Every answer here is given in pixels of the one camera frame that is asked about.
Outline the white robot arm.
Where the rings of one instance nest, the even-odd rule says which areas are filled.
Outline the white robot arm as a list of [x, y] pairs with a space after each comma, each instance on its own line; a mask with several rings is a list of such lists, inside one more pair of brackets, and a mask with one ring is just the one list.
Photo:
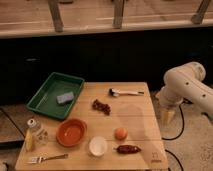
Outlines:
[[199, 62], [189, 62], [165, 72], [164, 86], [156, 95], [163, 124], [171, 122], [175, 108], [184, 99], [199, 106], [213, 122], [213, 88], [203, 83], [205, 76], [206, 70]]

